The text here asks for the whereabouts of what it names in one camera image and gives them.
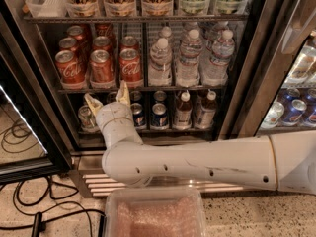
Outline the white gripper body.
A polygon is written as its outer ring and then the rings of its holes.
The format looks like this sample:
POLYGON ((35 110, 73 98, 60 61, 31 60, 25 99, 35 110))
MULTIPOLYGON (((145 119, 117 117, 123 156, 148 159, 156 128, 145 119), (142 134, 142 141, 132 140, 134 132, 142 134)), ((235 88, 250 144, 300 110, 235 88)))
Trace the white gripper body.
POLYGON ((122 141, 143 143, 134 127, 131 108, 126 104, 111 102, 102 106, 97 111, 96 124, 108 149, 122 141))

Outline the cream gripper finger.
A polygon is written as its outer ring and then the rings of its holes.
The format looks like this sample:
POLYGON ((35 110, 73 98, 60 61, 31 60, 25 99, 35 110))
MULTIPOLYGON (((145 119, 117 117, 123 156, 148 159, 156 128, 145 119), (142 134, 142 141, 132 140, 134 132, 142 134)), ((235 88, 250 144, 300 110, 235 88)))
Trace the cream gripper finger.
POLYGON ((103 104, 98 99, 93 98, 89 93, 84 95, 84 99, 87 102, 92 114, 96 116, 98 111, 103 107, 103 104))
POLYGON ((126 82, 124 80, 120 81, 120 87, 116 94, 116 101, 122 104, 130 105, 129 90, 126 82))

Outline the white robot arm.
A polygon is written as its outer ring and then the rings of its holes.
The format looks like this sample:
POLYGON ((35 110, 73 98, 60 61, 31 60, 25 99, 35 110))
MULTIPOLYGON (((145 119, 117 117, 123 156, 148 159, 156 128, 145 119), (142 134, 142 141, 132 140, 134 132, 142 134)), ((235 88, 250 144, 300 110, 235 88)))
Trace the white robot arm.
POLYGON ((125 83, 109 104, 90 94, 84 99, 106 143, 103 171, 118 182, 143 187, 154 177, 168 176, 316 194, 315 130, 152 146, 134 127, 125 83))

